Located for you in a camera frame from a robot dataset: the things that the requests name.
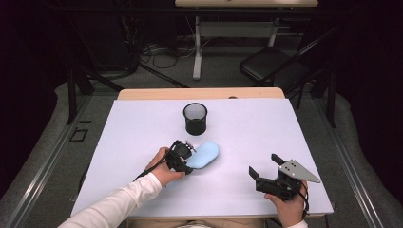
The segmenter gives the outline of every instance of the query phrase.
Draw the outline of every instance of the white desk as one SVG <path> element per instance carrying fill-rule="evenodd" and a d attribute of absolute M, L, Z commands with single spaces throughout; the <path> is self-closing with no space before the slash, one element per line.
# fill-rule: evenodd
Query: white desk
<path fill-rule="evenodd" d="M 178 96 L 175 91 L 189 94 L 191 100 L 166 100 L 169 94 Z M 154 93 L 157 100 L 127 100 Z M 216 93 L 219 99 L 212 99 Z M 195 146 L 212 141 L 221 151 L 204 169 L 170 183 L 129 219 L 273 217 L 276 208 L 255 190 L 248 173 L 250 165 L 262 177 L 274 179 L 278 166 L 270 160 L 272 153 L 296 159 L 320 177 L 294 110 L 278 88 L 139 89 L 134 95 L 123 90 L 122 95 L 110 111 L 72 214 L 133 181 L 161 146 L 176 140 Z M 239 98 L 221 99 L 228 95 Z M 191 102 L 208 108 L 207 130 L 200 136 L 184 130 L 182 110 Z M 322 183 L 309 183 L 309 194 L 312 215 L 333 213 Z"/>
<path fill-rule="evenodd" d="M 317 0 L 176 0 L 177 7 L 185 8 L 301 8 L 316 7 Z M 201 36 L 206 37 L 269 37 L 272 47 L 278 30 L 278 19 L 272 22 L 195 22 L 196 56 L 193 80 L 202 74 Z"/>

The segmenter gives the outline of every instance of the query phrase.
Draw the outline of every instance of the white sleeve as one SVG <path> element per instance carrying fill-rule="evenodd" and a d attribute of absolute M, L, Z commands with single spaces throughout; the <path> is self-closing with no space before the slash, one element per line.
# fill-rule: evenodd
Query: white sleeve
<path fill-rule="evenodd" d="M 287 228 L 308 228 L 308 223 L 306 223 L 304 220 L 302 220 L 300 223 L 295 224 L 293 226 L 289 226 Z"/>
<path fill-rule="evenodd" d="M 67 219 L 59 227 L 118 227 L 133 211 L 161 192 L 158 179 L 149 173 L 124 188 L 113 191 Z"/>

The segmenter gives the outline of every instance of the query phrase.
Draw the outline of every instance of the blue foam object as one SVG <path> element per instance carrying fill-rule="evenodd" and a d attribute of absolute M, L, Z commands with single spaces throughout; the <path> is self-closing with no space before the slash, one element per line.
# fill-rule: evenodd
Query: blue foam object
<path fill-rule="evenodd" d="M 219 155 L 220 149 L 214 142 L 205 142 L 196 148 L 196 151 L 187 160 L 186 165 L 190 168 L 201 169 Z"/>

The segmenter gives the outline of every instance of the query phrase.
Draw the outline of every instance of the floor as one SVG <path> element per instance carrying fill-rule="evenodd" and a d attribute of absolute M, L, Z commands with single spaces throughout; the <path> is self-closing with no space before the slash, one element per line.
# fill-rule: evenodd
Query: floor
<path fill-rule="evenodd" d="M 292 53 L 297 40 L 294 36 L 279 37 L 275 45 Z M 206 39 L 204 44 L 200 81 L 192 79 L 190 51 L 176 58 L 163 49 L 159 50 L 161 55 L 149 58 L 145 55 L 143 61 L 190 87 L 250 86 L 251 82 L 240 75 L 238 63 L 267 43 L 249 39 Z M 105 76 L 112 77 L 113 82 L 123 87 L 175 87 L 141 67 L 129 77 L 119 78 L 111 73 Z M 66 125 L 67 85 L 56 89 L 59 100 L 54 115 L 26 165 L 0 201 L 0 227 L 55 227 L 68 218 L 80 178 L 90 163 L 117 96 L 115 91 L 97 81 L 92 84 L 93 96 L 82 96 L 78 92 L 78 116 L 71 125 Z M 327 218 L 308 218 L 309 224 L 314 227 L 329 224 L 330 227 L 398 227 L 400 220 L 395 219 L 398 216 L 394 212 L 402 215 L 401 205 L 396 205 L 378 186 L 380 181 L 363 159 L 348 103 L 341 97 L 336 99 L 336 129 L 328 125 L 324 108 L 325 100 L 312 100 L 309 93 L 305 93 L 301 109 L 295 110 L 336 210 Z M 88 130 L 86 139 L 75 142 L 77 135 L 74 133 L 80 129 Z M 375 199 L 379 195 L 387 203 Z"/>

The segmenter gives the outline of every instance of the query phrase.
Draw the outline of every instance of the human hand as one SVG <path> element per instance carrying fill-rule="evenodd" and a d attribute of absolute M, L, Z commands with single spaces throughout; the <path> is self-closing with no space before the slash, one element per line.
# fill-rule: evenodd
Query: human hand
<path fill-rule="evenodd" d="M 145 169 L 149 169 L 156 163 L 158 163 L 160 159 L 163 158 L 167 150 L 168 150 L 167 147 L 160 148 L 160 151 L 158 151 L 157 155 L 151 160 L 151 162 Z M 161 186 L 166 186 L 171 181 L 179 180 L 185 175 L 184 172 L 175 172 L 169 170 L 168 165 L 166 165 L 165 161 L 159 164 L 157 167 L 155 167 L 151 171 L 151 173 L 154 174 L 154 176 L 158 179 L 158 181 L 160 181 Z"/>
<path fill-rule="evenodd" d="M 306 188 L 301 185 L 299 191 L 305 197 L 308 190 L 308 183 L 306 180 L 303 180 L 302 184 L 305 185 Z M 283 201 L 280 198 L 268 193 L 266 193 L 264 197 L 275 204 L 278 212 L 278 219 L 283 227 L 296 225 L 303 220 L 302 214 L 305 200 L 300 194 L 296 194 L 292 199 L 287 201 Z"/>

